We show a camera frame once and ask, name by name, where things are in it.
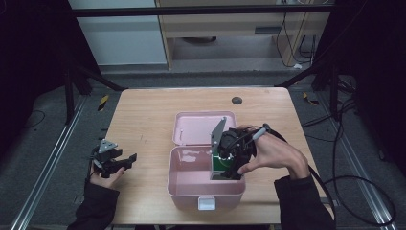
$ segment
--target black sleeve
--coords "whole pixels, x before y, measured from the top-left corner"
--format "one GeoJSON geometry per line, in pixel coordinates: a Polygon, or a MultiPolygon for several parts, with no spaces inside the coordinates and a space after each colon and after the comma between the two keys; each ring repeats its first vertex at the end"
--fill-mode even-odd
{"type": "Polygon", "coordinates": [[[76,211],[76,220],[68,230],[104,230],[114,218],[118,191],[88,183],[84,191],[84,201],[76,211]]]}
{"type": "Polygon", "coordinates": [[[311,176],[298,180],[286,176],[275,181],[275,188],[280,201],[282,229],[335,229],[311,176]]]}

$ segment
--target gray floor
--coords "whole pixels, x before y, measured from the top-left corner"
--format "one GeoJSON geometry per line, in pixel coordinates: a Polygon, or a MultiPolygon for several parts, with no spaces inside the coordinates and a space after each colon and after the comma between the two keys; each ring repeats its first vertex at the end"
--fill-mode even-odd
{"type": "MultiPolygon", "coordinates": [[[[179,39],[170,70],[142,70],[132,75],[106,75],[119,85],[139,87],[187,87],[187,86],[271,86],[295,76],[301,70],[283,66],[269,36],[218,37],[213,43],[190,43],[179,39]]],[[[313,94],[306,78],[292,86],[289,92],[301,123],[325,116],[322,105],[313,105],[303,98],[303,91],[318,100],[325,92],[313,94]]],[[[39,200],[30,225],[48,229],[63,228],[74,219],[78,207],[76,199],[81,197],[83,178],[86,174],[86,156],[100,142],[104,128],[108,128],[120,92],[114,92],[91,80],[94,91],[85,97],[82,115],[79,117],[69,142],[61,155],[54,174],[39,200]],[[109,101],[103,111],[97,111],[103,95],[109,101]]],[[[340,94],[341,101],[350,96],[340,94]]],[[[11,147],[13,158],[3,162],[0,171],[0,225],[12,223],[41,174],[57,138],[64,128],[64,91],[58,88],[40,96],[34,105],[32,117],[21,135],[11,147]]],[[[344,115],[345,134],[370,178],[379,184],[396,204],[397,229],[406,229],[406,180],[398,168],[379,160],[374,144],[356,109],[344,115]]],[[[331,178],[332,143],[335,130],[332,122],[304,128],[307,142],[316,161],[320,176],[331,178]]],[[[337,174],[352,174],[352,168],[342,146],[336,155],[337,174]]],[[[372,211],[359,185],[355,181],[338,182],[340,192],[351,210],[374,221],[372,211]]],[[[339,229],[380,229],[354,218],[342,206],[337,207],[339,229]]]]}

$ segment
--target box handle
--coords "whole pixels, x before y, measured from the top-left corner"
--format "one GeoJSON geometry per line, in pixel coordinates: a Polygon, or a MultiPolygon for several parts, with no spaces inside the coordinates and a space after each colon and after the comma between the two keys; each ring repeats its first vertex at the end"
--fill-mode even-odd
{"type": "Polygon", "coordinates": [[[215,210],[215,198],[212,195],[201,195],[198,199],[199,210],[215,210]]]}

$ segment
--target human hand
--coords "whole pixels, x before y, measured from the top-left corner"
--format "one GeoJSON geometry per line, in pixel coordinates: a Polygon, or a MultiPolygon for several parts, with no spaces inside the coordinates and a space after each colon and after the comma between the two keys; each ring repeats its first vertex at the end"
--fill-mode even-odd
{"type": "Polygon", "coordinates": [[[291,179],[306,178],[310,175],[305,156],[296,148],[278,137],[265,132],[255,141],[257,157],[238,169],[239,174],[248,173],[257,168],[287,168],[291,179]]]}
{"type": "Polygon", "coordinates": [[[117,180],[124,174],[125,167],[121,167],[118,171],[110,174],[109,178],[103,178],[99,172],[96,172],[92,165],[90,183],[102,186],[107,189],[114,189],[117,180]]]}

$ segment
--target pink plastic box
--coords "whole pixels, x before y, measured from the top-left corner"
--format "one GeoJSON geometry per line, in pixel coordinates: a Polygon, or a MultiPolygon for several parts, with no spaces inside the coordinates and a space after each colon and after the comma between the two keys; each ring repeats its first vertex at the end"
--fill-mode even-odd
{"type": "Polygon", "coordinates": [[[226,117],[224,130],[236,126],[232,112],[177,114],[170,153],[168,192],[179,209],[215,210],[236,207],[245,191],[245,179],[211,180],[211,133],[226,117]]]}

